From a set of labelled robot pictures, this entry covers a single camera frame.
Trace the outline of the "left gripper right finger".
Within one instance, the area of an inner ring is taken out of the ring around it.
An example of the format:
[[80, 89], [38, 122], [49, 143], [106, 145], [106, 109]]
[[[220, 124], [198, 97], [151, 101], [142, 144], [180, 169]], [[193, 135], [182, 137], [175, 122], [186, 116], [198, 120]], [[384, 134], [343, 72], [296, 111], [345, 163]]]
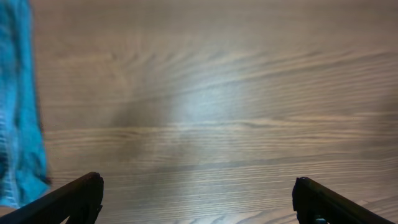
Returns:
[[300, 224], [394, 224], [308, 177], [296, 178], [292, 205]]

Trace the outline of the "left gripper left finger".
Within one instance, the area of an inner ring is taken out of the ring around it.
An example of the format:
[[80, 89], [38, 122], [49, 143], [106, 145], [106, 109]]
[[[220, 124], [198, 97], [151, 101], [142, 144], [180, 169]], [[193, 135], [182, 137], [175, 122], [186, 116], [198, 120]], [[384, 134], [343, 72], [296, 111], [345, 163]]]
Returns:
[[103, 178], [89, 172], [1, 217], [1, 224], [94, 224], [103, 207], [103, 194]]

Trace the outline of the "blue polo shirt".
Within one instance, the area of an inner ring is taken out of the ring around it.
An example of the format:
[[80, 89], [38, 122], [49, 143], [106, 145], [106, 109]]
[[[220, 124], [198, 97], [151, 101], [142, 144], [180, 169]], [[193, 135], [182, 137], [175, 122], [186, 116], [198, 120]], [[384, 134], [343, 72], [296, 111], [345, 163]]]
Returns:
[[1, 206], [21, 208], [49, 187], [26, 0], [1, 0]]

